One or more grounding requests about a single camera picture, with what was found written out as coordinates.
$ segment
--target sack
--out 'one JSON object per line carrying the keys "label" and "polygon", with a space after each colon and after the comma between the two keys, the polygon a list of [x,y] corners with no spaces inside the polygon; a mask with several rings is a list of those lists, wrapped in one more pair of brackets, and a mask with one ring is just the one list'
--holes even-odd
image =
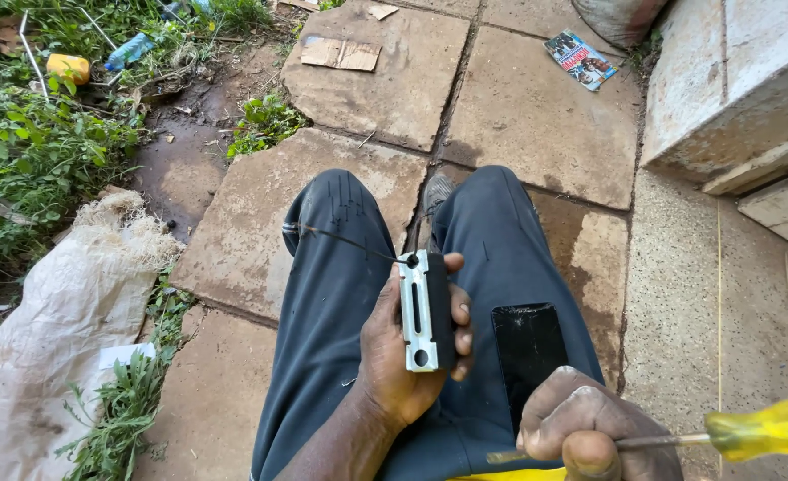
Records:
{"label": "sack", "polygon": [[614,46],[640,44],[667,0],[572,0],[581,19]]}
{"label": "sack", "polygon": [[[68,382],[94,389],[112,381],[97,368],[103,347],[133,344],[160,270],[183,244],[163,234],[136,192],[83,206],[71,233],[23,284],[23,302],[0,326],[0,481],[60,481],[73,469],[54,451],[89,432]],[[97,420],[99,402],[87,403]]]}

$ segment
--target magazine cover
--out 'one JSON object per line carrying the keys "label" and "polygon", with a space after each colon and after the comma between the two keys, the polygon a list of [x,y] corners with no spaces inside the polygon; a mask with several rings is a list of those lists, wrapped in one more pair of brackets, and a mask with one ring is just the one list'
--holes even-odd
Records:
{"label": "magazine cover", "polygon": [[543,45],[572,78],[590,90],[598,90],[602,82],[616,73],[616,67],[608,59],[569,29]]}

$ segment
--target smartphone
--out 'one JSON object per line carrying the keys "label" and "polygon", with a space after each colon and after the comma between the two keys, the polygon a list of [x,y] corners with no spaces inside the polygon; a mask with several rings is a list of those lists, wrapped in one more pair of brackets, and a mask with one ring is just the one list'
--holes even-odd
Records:
{"label": "smartphone", "polygon": [[553,304],[496,307],[492,324],[516,439],[528,397],[555,369],[569,364],[569,358]]}

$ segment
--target yellow screwdriver handle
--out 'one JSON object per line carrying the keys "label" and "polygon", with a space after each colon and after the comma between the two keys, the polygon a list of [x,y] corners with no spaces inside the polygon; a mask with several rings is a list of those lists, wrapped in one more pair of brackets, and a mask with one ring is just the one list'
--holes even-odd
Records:
{"label": "yellow screwdriver handle", "polygon": [[712,446],[727,461],[788,454],[788,400],[750,414],[710,412],[705,422]]}

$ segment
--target black rubber grip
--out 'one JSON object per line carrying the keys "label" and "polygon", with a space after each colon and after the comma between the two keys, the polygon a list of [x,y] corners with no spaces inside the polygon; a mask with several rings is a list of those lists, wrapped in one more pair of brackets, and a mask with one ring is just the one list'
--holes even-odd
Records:
{"label": "black rubber grip", "polygon": [[436,343],[436,356],[440,369],[456,365],[456,348],[453,341],[455,323],[451,317],[451,291],[448,289],[447,267],[442,254],[427,253],[426,290],[430,296],[430,322],[432,341]]}

